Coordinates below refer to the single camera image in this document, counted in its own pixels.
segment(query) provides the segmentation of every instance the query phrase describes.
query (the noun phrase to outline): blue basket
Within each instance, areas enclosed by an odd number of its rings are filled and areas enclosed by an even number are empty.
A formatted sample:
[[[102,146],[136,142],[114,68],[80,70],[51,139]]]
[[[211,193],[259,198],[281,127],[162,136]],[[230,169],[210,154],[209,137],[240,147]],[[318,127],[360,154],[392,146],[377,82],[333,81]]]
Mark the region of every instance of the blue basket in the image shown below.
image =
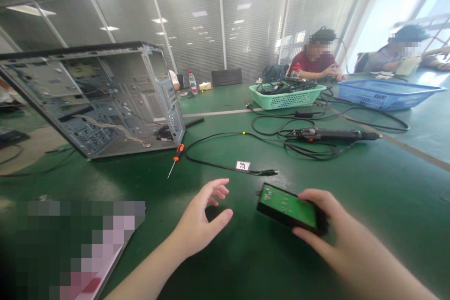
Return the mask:
[[[443,87],[383,80],[356,80],[338,83],[338,97],[377,110],[415,107]]]

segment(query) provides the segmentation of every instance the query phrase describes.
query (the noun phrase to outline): electric screwdriver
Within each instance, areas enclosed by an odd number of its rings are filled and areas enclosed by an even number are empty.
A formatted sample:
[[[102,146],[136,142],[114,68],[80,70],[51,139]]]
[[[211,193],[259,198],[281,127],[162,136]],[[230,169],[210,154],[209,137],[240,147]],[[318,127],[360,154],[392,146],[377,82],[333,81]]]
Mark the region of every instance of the electric screwdriver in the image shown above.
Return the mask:
[[[305,139],[310,142],[315,140],[327,141],[374,141],[382,135],[374,132],[365,132],[360,130],[327,130],[318,128],[303,128],[295,130],[297,138]]]

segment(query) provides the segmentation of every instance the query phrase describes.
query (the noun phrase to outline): gray shirt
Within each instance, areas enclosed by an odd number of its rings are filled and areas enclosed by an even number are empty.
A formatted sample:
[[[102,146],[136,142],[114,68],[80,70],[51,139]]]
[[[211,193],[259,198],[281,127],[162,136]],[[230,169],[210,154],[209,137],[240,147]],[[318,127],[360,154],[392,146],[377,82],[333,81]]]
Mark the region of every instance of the gray shirt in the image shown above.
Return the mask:
[[[365,73],[383,71],[383,66],[386,63],[400,61],[405,56],[410,56],[408,51],[405,51],[404,53],[399,54],[397,56],[390,56],[388,54],[388,47],[385,46],[382,49],[380,49],[379,51],[377,51],[374,55],[369,57],[369,60],[367,61],[366,65],[364,66],[363,71]]]

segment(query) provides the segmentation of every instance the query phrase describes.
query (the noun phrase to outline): water bottle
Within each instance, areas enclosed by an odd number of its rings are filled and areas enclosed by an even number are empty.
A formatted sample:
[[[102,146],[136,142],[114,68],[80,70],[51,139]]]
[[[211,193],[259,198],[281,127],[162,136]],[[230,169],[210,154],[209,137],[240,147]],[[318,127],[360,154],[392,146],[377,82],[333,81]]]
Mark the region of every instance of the water bottle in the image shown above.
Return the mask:
[[[292,71],[291,71],[291,78],[298,78],[299,77],[299,73],[301,71],[301,66],[299,63],[296,63],[295,66],[292,67]]]
[[[194,95],[198,94],[197,82],[195,81],[194,74],[192,74],[192,70],[189,70],[189,85],[191,87],[191,91]]]

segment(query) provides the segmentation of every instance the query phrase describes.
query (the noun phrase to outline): green circuit board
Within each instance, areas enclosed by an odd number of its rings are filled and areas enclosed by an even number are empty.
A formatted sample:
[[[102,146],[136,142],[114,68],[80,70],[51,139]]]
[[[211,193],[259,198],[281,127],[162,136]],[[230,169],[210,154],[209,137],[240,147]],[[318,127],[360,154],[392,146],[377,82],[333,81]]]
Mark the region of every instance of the green circuit board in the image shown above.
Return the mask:
[[[306,225],[317,228],[314,206],[272,185],[264,184],[260,202]]]

